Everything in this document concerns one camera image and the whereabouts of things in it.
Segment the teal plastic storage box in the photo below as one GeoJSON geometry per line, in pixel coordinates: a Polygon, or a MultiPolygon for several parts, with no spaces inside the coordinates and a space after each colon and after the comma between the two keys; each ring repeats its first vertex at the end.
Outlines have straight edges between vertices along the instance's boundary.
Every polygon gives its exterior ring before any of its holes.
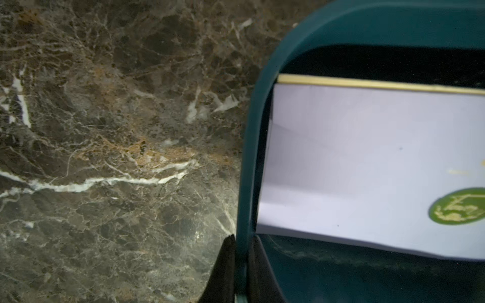
{"type": "Polygon", "coordinates": [[[258,233],[279,74],[484,89],[483,1],[333,1],[276,48],[251,97],[237,216],[236,295],[261,239],[286,302],[483,302],[484,259],[258,233]]]}

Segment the cream yellow envelope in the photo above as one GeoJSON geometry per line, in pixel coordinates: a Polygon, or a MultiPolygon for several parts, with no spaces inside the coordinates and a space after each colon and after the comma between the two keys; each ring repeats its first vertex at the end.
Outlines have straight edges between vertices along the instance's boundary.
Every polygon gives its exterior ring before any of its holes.
{"type": "Polygon", "coordinates": [[[484,96],[484,89],[424,85],[416,83],[383,82],[351,78],[316,77],[300,74],[279,74],[277,83],[288,85],[316,85],[329,87],[372,88],[383,90],[403,90],[412,92],[454,93],[484,96]]]}

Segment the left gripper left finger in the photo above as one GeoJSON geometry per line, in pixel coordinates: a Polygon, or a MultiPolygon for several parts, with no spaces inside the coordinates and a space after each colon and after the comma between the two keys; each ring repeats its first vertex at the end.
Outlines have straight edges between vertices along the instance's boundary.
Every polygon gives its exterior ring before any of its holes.
{"type": "Polygon", "coordinates": [[[236,238],[226,237],[213,266],[210,278],[198,303],[233,303],[236,265],[236,238]]]}

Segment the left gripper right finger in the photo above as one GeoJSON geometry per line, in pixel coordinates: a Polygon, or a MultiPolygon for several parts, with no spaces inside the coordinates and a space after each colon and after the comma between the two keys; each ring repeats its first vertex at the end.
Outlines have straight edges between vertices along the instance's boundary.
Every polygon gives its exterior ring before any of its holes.
{"type": "Polygon", "coordinates": [[[248,302],[285,303],[261,239],[254,235],[248,251],[248,302]]]}

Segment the lavender envelope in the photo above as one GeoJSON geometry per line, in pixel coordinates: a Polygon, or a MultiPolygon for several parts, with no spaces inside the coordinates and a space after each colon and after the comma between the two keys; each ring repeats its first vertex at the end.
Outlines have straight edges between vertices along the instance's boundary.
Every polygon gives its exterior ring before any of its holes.
{"type": "Polygon", "coordinates": [[[274,87],[257,232],[484,259],[484,97],[274,87]]]}

